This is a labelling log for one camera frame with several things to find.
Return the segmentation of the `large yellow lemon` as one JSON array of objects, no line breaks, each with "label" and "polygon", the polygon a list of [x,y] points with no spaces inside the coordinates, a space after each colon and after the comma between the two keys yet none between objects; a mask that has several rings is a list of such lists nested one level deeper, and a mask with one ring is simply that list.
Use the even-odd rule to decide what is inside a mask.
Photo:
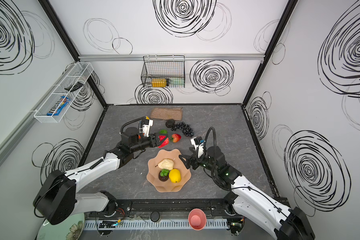
[{"label": "large yellow lemon", "polygon": [[181,173],[178,169],[170,170],[168,176],[172,183],[179,183],[182,179]]}]

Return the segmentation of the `cream fake pear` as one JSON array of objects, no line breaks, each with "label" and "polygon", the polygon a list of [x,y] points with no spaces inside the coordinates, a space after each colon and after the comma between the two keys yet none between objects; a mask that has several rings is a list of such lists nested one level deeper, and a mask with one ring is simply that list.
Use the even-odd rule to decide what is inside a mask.
[{"label": "cream fake pear", "polygon": [[171,171],[174,168],[175,162],[171,159],[164,159],[157,164],[157,167],[161,170]]}]

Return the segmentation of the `dark mangosteen green top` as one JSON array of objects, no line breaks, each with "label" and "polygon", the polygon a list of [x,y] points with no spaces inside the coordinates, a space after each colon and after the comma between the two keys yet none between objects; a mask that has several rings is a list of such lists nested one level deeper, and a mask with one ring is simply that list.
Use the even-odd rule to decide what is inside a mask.
[{"label": "dark mangosteen green top", "polygon": [[169,173],[170,173],[170,170],[162,169],[159,172],[159,180],[162,182],[166,182],[169,179]]}]

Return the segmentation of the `red fake bell pepper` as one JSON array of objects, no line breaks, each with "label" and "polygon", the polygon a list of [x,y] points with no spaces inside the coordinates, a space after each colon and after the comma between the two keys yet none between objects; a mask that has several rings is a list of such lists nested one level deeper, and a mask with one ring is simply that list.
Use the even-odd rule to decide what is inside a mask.
[{"label": "red fake bell pepper", "polygon": [[158,148],[160,149],[169,144],[169,138],[167,135],[159,135],[159,140],[161,144],[158,146]]}]

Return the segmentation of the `pink wavy fruit bowl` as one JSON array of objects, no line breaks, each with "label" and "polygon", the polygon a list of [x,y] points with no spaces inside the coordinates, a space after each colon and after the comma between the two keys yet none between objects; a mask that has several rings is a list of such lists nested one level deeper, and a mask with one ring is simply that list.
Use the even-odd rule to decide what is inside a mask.
[{"label": "pink wavy fruit bowl", "polygon": [[[149,171],[147,174],[147,180],[155,187],[158,192],[178,192],[191,179],[191,172],[190,170],[186,169],[180,160],[179,155],[181,155],[181,152],[178,149],[171,151],[160,150],[155,158],[148,161]],[[157,167],[157,164],[164,159],[171,159],[175,162],[174,169],[178,169],[182,176],[182,179],[179,183],[172,183],[170,179],[168,179],[166,182],[159,180],[159,172],[161,169]]]}]

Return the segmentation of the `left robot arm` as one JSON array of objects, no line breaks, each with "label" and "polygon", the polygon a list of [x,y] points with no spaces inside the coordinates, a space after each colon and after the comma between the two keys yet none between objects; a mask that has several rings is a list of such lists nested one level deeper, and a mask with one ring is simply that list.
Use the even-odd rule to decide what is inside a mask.
[{"label": "left robot arm", "polygon": [[125,166],[135,159],[135,152],[161,145],[158,133],[143,135],[137,128],[127,128],[115,148],[82,167],[50,173],[33,201],[36,217],[50,224],[62,223],[71,215],[100,212],[106,217],[118,210],[116,198],[107,191],[81,194],[80,190],[101,176]]}]

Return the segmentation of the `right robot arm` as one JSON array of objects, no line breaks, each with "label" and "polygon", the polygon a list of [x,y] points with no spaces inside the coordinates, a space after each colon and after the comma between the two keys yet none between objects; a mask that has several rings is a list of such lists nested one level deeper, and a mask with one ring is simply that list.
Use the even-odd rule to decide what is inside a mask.
[{"label": "right robot arm", "polygon": [[251,220],[275,240],[313,240],[314,231],[306,214],[298,207],[290,207],[271,198],[240,171],[227,163],[220,148],[210,147],[199,155],[180,155],[187,169],[203,167],[211,172],[217,183],[228,190],[226,201],[233,211]]}]

